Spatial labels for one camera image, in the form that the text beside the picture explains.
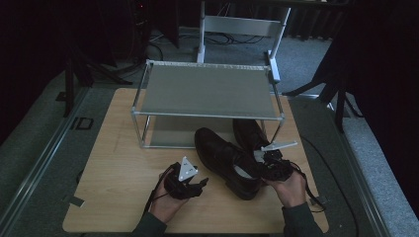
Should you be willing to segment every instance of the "hand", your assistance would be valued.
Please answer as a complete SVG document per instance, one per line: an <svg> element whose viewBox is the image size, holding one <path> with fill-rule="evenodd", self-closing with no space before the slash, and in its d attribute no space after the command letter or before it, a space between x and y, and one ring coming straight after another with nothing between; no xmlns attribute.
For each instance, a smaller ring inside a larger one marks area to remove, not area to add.
<svg viewBox="0 0 419 237"><path fill-rule="evenodd" d="M160 183L159 187L156 190L154 198L156 198L151 204L149 212L157 217L162 222L169 222L176 214L176 212L184 205L189 199L175 199L167 194L167 191L164 189L164 180L166 179L169 173L163 178L163 181Z"/></svg>
<svg viewBox="0 0 419 237"><path fill-rule="evenodd" d="M292 175L286 181L268 181L266 184L272 186L277 192L278 198L285 208L301 205L305 200L305 179L297 171L293 171Z"/></svg>

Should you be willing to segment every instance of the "wooden table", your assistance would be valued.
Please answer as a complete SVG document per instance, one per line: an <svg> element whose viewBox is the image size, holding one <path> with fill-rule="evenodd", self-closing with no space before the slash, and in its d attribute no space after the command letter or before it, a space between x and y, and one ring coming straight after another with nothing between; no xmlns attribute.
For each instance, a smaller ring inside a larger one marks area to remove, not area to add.
<svg viewBox="0 0 419 237"><path fill-rule="evenodd" d="M138 223L158 176L187 156L200 173L191 184L209 177L200 197L184 205L168 225L167 233L280 233L284 228L281 203L271 187L263 187L252 200L242 200L199 160L195 149L141 148L130 116L135 89L116 91L74 194L83 199L71 204L63 222L67 232L130 232ZM296 140L282 150L285 159L297 163L317 196L309 165L299 139L290 104L281 102L287 120L278 142ZM272 136L277 122L265 122ZM329 226L324 212L313 213L323 232Z"/></svg>

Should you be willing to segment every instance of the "sleeve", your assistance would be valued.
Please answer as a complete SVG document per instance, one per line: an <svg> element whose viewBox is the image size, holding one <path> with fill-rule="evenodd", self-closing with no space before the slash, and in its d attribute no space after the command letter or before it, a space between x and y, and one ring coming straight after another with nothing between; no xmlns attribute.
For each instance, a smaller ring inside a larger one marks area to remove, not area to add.
<svg viewBox="0 0 419 237"><path fill-rule="evenodd" d="M323 236L323 232L314 221L307 202L292 208L283 207L283 215L286 223L285 237Z"/></svg>
<svg viewBox="0 0 419 237"><path fill-rule="evenodd" d="M150 212L146 212L132 231L131 237L160 237L163 236L166 228L165 223Z"/></svg>

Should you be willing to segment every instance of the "person's arm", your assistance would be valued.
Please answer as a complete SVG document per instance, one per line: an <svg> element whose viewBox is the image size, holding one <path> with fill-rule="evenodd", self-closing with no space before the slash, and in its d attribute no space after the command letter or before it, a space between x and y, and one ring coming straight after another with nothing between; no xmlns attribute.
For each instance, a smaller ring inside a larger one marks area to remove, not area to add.
<svg viewBox="0 0 419 237"><path fill-rule="evenodd" d="M132 237L160 237L167 228L167 223L188 199L175 199L164 189L164 180L160 183L154 195L154 200L148 212L144 213L132 231Z"/></svg>
<svg viewBox="0 0 419 237"><path fill-rule="evenodd" d="M264 181L274 188L284 206L284 236L323 236L305 200L305 179L301 174L294 171L284 182Z"/></svg>

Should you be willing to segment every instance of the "black leather shoe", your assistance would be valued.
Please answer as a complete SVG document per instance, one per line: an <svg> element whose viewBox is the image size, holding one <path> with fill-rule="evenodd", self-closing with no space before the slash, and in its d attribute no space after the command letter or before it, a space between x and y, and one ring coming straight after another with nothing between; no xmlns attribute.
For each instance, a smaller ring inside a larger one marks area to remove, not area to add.
<svg viewBox="0 0 419 237"><path fill-rule="evenodd" d="M255 170L256 161L244 150L206 127L196 131L195 146L203 164L221 176L238 197L249 200L257 195L262 180Z"/></svg>
<svg viewBox="0 0 419 237"><path fill-rule="evenodd" d="M233 131L237 143L252 157L254 157L253 154L255 150L260 150L262 146L265 147L271 144L259 124L254 119L235 118L233 120ZM277 159L283 157L280 150L277 150L276 153Z"/></svg>

